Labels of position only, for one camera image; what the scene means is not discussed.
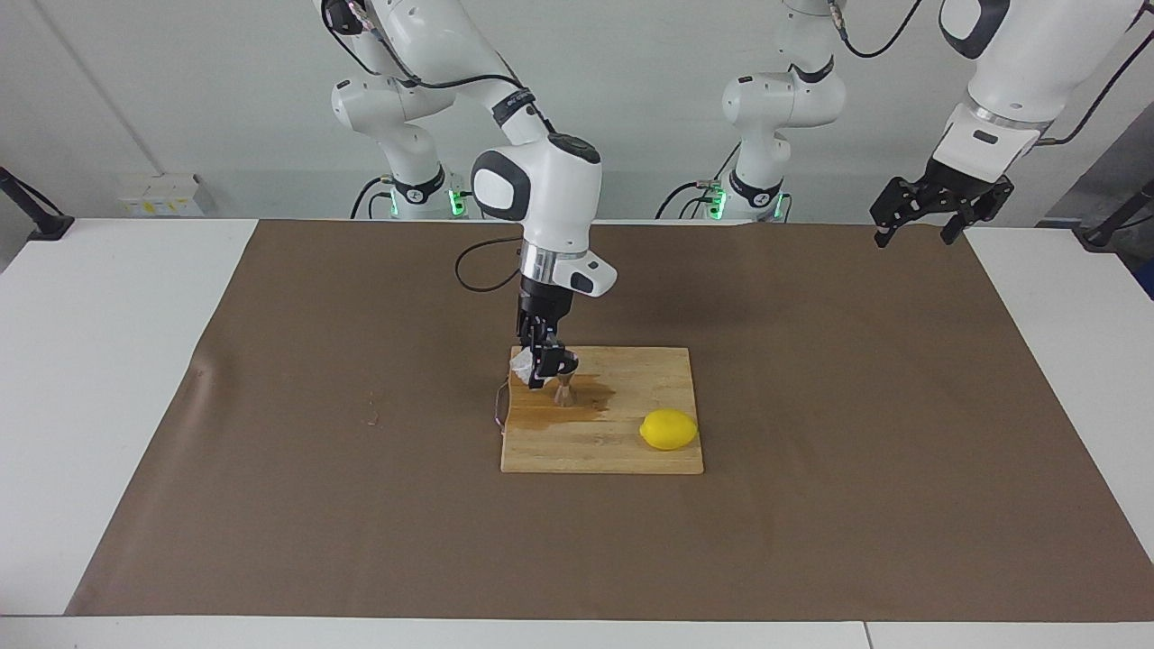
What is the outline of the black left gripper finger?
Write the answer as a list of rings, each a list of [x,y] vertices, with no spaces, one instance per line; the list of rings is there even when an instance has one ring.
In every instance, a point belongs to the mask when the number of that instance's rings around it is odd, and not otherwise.
[[[878,248],[886,248],[897,231],[926,215],[923,197],[927,184],[892,178],[870,206],[870,217],[876,225],[874,240]]]
[[[999,179],[980,197],[958,197],[952,203],[953,215],[947,219],[947,224],[941,227],[941,241],[952,245],[965,230],[996,218],[1014,189],[1012,181]]]

